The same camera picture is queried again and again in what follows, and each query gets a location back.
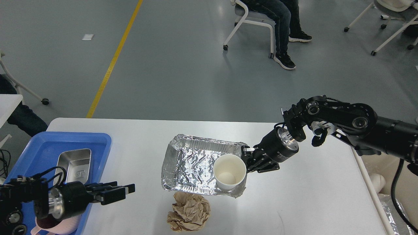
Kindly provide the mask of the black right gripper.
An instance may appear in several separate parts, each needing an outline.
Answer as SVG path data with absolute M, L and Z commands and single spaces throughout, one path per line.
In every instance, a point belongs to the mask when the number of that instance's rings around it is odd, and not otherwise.
M 265 173 L 279 170 L 278 163 L 286 161 L 298 152 L 298 143 L 289 131 L 275 127 L 253 148 L 241 146 L 241 159 L 245 162 L 247 173 Z

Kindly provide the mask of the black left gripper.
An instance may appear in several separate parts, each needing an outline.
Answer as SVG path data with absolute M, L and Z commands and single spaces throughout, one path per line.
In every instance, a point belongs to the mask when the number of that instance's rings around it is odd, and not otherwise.
M 61 221 L 76 217 L 85 212 L 88 204 L 107 205 L 124 200 L 126 195 L 135 192 L 135 184 L 117 185 L 108 183 L 83 184 L 79 181 L 64 183 L 54 187 L 48 194 L 48 214 Z

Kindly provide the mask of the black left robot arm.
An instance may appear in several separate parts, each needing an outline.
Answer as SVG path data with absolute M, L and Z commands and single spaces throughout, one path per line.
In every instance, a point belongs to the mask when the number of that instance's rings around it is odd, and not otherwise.
M 44 176 L 58 169 L 50 179 Z M 66 183 L 67 170 L 52 167 L 48 170 L 26 177 L 18 175 L 1 185 L 1 234 L 25 235 L 23 204 L 33 202 L 37 224 L 58 226 L 83 214 L 88 205 L 100 203 L 107 205 L 124 200 L 126 195 L 135 192 L 135 184 L 118 185 L 117 181 L 108 183 L 83 184 L 79 181 Z

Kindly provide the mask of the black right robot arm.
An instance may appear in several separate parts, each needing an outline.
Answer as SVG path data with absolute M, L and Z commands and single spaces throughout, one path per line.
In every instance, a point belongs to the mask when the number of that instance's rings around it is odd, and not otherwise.
M 302 98 L 282 112 L 283 122 L 244 154 L 247 173 L 278 170 L 299 151 L 298 143 L 306 139 L 304 127 L 313 133 L 312 146 L 321 146 L 331 135 L 354 148 L 359 156 L 380 155 L 382 152 L 398 157 L 399 164 L 391 184 L 391 201 L 409 228 L 417 228 L 404 215 L 395 196 L 396 185 L 405 162 L 417 175 L 417 126 L 400 120 L 378 116 L 364 103 L 347 103 L 326 95 Z

